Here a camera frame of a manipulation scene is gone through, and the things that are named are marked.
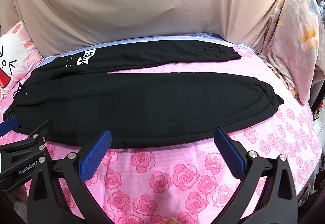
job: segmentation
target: drawstring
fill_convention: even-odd
[[[17,89],[17,91],[15,91],[14,92],[14,96],[13,96],[13,99],[15,99],[15,97],[16,97],[16,95],[17,95],[17,93],[19,92],[19,91],[21,91],[22,90],[22,88],[23,88],[23,85],[22,84],[20,84],[20,82],[18,83],[18,89]]]

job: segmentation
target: cartoon face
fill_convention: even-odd
[[[3,45],[1,46],[0,60],[2,59],[2,57],[3,57]],[[2,59],[2,62],[1,62],[2,66],[0,67],[1,68],[0,69],[0,86],[1,86],[1,88],[5,88],[11,80],[11,77],[5,73],[4,67],[9,68],[10,74],[12,75],[12,68],[16,68],[13,65],[13,63],[15,63],[15,62],[17,62],[17,60],[12,60],[10,62],[7,62],[4,58]]]

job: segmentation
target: light blue fabric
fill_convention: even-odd
[[[94,46],[81,48],[79,50],[67,52],[67,53],[64,53],[64,54],[60,54],[60,55],[56,55],[56,56],[50,56],[50,57],[45,58],[44,62],[41,63],[40,65],[38,65],[38,67],[52,62],[57,57],[73,55],[73,54],[76,54],[76,53],[80,53],[80,52],[84,52],[84,51],[88,51],[88,50],[92,50],[92,49],[97,49],[97,48],[102,48],[102,47],[117,45],[117,44],[160,41],[160,40],[198,40],[198,41],[205,41],[205,42],[213,42],[213,43],[217,43],[217,44],[221,44],[221,45],[225,45],[225,46],[232,45],[232,43],[229,43],[229,42],[221,39],[219,35],[210,34],[210,33],[199,33],[199,34],[181,35],[181,36],[153,36],[153,37],[134,38],[134,39],[128,39],[128,40],[114,41],[114,42],[109,42],[109,43],[104,43],[104,44],[98,44],[98,45],[94,45]],[[249,50],[254,52],[254,50],[251,49],[250,47],[248,47],[247,45],[244,45],[244,44],[236,44],[236,45],[241,46],[241,47],[246,48],[246,49],[249,49]]]

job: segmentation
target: blue gripper pad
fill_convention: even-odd
[[[229,136],[217,128],[214,130],[213,139],[233,177],[244,180],[246,176],[245,161],[231,143]]]
[[[94,176],[111,144],[111,132],[106,130],[79,163],[79,177],[82,183]]]
[[[7,119],[3,123],[0,124],[0,136],[6,135],[10,132],[13,128],[18,126],[18,118],[16,116],[12,116],[11,118]]]

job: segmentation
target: beige blanket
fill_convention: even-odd
[[[280,0],[268,24],[260,57],[305,104],[324,79],[325,30],[316,0]]]
[[[256,50],[279,0],[0,0],[7,32],[22,21],[43,56],[113,40],[218,33]]]

